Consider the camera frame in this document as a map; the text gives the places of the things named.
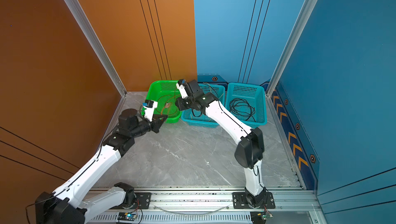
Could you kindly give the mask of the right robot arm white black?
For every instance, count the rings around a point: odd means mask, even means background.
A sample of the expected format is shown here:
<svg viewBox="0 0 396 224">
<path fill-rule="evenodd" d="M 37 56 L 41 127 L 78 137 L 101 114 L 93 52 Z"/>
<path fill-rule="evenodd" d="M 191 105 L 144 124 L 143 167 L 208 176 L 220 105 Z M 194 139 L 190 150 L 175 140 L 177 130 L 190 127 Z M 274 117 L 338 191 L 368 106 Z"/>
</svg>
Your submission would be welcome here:
<svg viewBox="0 0 396 224">
<path fill-rule="evenodd" d="M 234 157 L 244 168 L 245 194 L 248 204 L 258 208 L 264 204 L 266 188 L 263 182 L 262 159 L 264 148 L 263 132 L 251 128 L 235 117 L 213 93 L 204 93 L 198 82 L 184 79 L 176 83 L 180 97 L 175 105 L 179 110 L 192 109 L 214 120 L 234 140 L 237 147 Z"/>
</svg>

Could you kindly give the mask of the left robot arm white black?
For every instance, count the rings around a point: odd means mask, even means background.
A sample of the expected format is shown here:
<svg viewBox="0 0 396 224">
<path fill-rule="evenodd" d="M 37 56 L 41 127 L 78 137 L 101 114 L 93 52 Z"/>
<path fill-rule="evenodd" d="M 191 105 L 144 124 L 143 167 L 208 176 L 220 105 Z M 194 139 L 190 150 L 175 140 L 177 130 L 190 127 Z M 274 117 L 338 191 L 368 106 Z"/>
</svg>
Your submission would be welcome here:
<svg viewBox="0 0 396 224">
<path fill-rule="evenodd" d="M 33 203 L 37 224 L 86 224 L 103 212 L 120 206 L 135 210 L 139 207 L 135 189 L 126 183 L 117 183 L 110 190 L 85 200 L 96 182 L 118 162 L 135 139 L 148 132 L 158 133 L 167 115 L 146 110 L 126 109 L 118 123 L 101 143 L 94 156 L 69 180 L 52 193 L 43 192 Z"/>
</svg>

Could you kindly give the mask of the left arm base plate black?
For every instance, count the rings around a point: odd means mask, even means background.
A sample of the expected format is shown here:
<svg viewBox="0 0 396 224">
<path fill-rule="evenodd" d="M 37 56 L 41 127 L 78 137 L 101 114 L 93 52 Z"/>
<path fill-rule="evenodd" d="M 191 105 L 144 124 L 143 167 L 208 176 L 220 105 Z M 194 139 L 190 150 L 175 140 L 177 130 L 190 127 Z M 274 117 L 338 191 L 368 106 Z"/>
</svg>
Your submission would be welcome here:
<svg viewBox="0 0 396 224">
<path fill-rule="evenodd" d="M 126 210 L 146 210 L 150 206 L 151 197 L 152 193 L 127 193 L 120 206 Z"/>
</svg>

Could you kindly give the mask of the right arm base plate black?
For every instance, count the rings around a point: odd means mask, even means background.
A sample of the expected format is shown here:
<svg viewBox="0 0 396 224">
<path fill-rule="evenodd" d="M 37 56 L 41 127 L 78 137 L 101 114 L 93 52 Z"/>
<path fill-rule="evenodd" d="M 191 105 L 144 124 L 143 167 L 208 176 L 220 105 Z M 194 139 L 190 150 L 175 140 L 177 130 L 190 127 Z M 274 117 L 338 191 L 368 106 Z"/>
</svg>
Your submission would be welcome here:
<svg viewBox="0 0 396 224">
<path fill-rule="evenodd" d="M 267 190 L 253 196 L 249 192 L 233 192 L 234 209 L 275 209 L 273 194 Z"/>
</svg>

